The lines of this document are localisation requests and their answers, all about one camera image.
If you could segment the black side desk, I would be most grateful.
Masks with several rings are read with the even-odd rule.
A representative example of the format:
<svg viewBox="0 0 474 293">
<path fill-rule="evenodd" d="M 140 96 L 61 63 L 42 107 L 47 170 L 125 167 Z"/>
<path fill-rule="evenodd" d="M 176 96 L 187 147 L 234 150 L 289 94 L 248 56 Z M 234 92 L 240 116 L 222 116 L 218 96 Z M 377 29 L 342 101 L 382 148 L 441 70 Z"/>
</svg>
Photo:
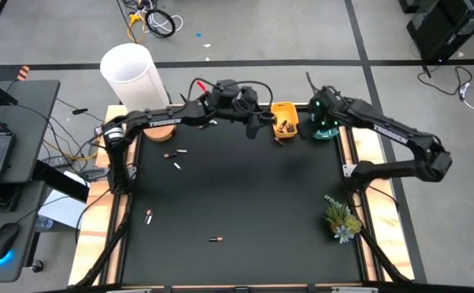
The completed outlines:
<svg viewBox="0 0 474 293">
<path fill-rule="evenodd" d="M 12 254 L 0 262 L 0 282 L 16 281 L 23 268 L 33 261 L 31 246 L 35 238 L 36 209 L 46 194 L 46 183 L 35 168 L 47 121 L 59 92 L 58 81 L 21 81 L 14 85 L 3 81 L 0 87 L 19 102 L 17 106 L 0 107 L 0 121 L 16 134 L 9 159 L 10 168 L 2 181 L 16 193 L 12 212 L 0 212 L 0 227 L 16 222 L 20 232 L 12 246 Z"/>
</svg>

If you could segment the white shade table lamp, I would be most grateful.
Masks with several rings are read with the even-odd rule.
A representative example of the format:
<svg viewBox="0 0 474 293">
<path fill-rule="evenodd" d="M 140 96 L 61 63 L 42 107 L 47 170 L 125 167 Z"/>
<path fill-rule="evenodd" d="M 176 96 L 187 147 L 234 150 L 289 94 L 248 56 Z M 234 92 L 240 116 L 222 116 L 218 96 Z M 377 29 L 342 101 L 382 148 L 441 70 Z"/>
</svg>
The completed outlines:
<svg viewBox="0 0 474 293">
<path fill-rule="evenodd" d="M 100 73 L 128 113 L 151 118 L 150 125 L 159 134 L 147 133 L 156 142 L 167 140 L 173 128 L 170 101 L 150 51 L 142 45 L 124 43 L 115 46 L 101 59 Z"/>
</svg>

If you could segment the large black equipment case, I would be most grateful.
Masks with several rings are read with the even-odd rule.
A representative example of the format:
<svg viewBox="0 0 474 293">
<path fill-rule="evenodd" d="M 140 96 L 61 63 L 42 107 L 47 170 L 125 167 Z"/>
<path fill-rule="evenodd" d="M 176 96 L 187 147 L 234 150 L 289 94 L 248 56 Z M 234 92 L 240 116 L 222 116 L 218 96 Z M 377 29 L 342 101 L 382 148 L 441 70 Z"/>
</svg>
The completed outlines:
<svg viewBox="0 0 474 293">
<path fill-rule="evenodd" d="M 421 0 L 407 31 L 421 59 L 448 60 L 474 35 L 474 0 Z"/>
</svg>

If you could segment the black mouse with blue light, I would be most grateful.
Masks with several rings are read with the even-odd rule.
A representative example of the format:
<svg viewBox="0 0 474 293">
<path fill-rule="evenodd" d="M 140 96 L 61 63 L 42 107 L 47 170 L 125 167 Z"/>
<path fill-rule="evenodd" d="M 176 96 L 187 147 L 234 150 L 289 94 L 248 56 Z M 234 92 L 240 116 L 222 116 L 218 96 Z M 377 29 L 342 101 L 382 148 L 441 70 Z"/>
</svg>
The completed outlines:
<svg viewBox="0 0 474 293">
<path fill-rule="evenodd" d="M 9 262 L 13 255 L 13 246 L 20 233 L 20 225 L 6 223 L 0 227 L 0 266 Z"/>
</svg>

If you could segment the teal plastic bin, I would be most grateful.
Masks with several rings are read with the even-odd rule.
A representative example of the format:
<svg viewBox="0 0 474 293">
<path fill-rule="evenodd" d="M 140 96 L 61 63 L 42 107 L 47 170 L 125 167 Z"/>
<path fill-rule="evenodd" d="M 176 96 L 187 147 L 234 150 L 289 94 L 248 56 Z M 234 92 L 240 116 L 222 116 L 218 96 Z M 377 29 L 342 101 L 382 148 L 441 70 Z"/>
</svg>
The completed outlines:
<svg viewBox="0 0 474 293">
<path fill-rule="evenodd" d="M 335 138 L 339 134 L 339 124 L 337 122 L 333 122 L 332 124 L 328 124 L 328 126 L 330 126 L 330 129 L 316 130 L 312 135 L 312 138 L 315 140 L 330 140 Z"/>
</svg>

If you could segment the wooden side board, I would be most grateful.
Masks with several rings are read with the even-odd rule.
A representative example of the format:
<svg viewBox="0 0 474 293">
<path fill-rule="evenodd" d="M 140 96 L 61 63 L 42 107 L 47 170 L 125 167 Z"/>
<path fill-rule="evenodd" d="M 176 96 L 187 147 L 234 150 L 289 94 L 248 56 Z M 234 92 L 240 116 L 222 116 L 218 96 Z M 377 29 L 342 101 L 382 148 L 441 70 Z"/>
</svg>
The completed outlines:
<svg viewBox="0 0 474 293">
<path fill-rule="evenodd" d="M 109 105 L 105 121 L 126 113 L 127 109 L 125 106 Z M 107 153 L 103 149 L 99 149 L 94 167 L 106 168 L 108 163 Z M 106 193 L 99 201 L 95 202 L 108 187 L 106 178 L 98 179 L 91 183 L 89 187 L 86 202 L 88 209 L 82 217 L 68 285 L 75 285 L 84 278 L 107 245 L 108 237 L 113 235 L 115 229 L 119 227 L 122 221 L 128 198 L 126 195 L 115 198 L 114 195 Z M 109 260 L 105 263 L 104 269 L 93 282 L 93 285 L 116 282 L 117 271 L 120 266 L 118 263 L 120 261 L 121 244 L 122 240 L 117 243 Z"/>
<path fill-rule="evenodd" d="M 340 142 L 346 164 L 360 160 L 374 164 L 385 162 L 381 139 L 369 129 L 349 129 L 341 127 Z M 398 271 L 406 278 L 413 279 L 414 272 L 404 238 L 398 206 L 394 202 L 395 193 L 390 180 L 377 179 L 364 193 L 351 197 L 354 211 L 382 251 Z"/>
</svg>

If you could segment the yellow plastic bin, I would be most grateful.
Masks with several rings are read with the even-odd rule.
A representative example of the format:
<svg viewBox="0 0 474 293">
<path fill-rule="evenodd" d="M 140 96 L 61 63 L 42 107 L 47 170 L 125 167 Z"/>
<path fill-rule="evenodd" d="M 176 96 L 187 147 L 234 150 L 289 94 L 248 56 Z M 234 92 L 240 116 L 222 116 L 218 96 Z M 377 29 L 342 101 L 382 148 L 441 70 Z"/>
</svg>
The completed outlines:
<svg viewBox="0 0 474 293">
<path fill-rule="evenodd" d="M 271 112 L 274 114 L 276 121 L 273 123 L 273 131 L 277 138 L 293 138 L 297 133 L 297 124 L 299 122 L 297 108 L 294 103 L 281 102 L 273 103 L 271 106 Z M 292 124 L 294 126 L 294 133 L 288 133 L 286 130 L 287 125 L 284 127 L 284 132 L 279 133 L 277 131 L 280 124 L 287 120 L 287 125 Z"/>
</svg>

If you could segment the potted succulent plant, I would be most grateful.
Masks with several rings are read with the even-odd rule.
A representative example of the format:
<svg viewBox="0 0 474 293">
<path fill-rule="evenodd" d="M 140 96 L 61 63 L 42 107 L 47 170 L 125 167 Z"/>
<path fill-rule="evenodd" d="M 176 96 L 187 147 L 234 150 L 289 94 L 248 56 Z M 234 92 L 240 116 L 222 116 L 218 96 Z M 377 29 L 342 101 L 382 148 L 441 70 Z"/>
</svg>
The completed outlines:
<svg viewBox="0 0 474 293">
<path fill-rule="evenodd" d="M 346 204 L 337 202 L 329 195 L 325 195 L 324 199 L 328 202 L 324 219 L 329 223 L 334 238 L 340 244 L 348 243 L 361 231 L 363 223 L 352 214 Z"/>
</svg>

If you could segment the white box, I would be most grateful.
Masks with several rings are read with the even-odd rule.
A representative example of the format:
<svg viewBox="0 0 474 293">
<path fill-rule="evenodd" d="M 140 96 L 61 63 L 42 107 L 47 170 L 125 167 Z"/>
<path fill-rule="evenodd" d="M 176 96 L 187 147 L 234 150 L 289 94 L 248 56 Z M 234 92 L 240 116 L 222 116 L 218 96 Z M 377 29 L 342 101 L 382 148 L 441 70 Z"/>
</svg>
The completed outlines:
<svg viewBox="0 0 474 293">
<path fill-rule="evenodd" d="M 51 228 L 52 224 L 58 222 L 79 230 L 85 202 L 86 199 L 75 199 L 59 190 L 51 190 L 37 215 L 46 228 Z"/>
</svg>

